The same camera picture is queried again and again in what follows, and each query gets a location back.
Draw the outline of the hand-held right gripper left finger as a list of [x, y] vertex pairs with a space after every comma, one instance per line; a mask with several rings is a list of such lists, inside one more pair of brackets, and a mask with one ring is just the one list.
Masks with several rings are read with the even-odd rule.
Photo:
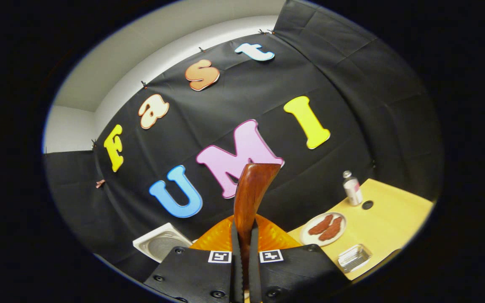
[[194, 246], [176, 246], [145, 284], [173, 302], [242, 303], [244, 274], [233, 216], [222, 220]]

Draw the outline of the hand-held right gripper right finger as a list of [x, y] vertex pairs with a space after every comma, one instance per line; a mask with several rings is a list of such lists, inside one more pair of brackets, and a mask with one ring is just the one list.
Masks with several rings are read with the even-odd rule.
[[318, 245], [260, 251], [258, 232], [254, 222], [248, 265], [251, 303], [326, 301], [352, 283]]

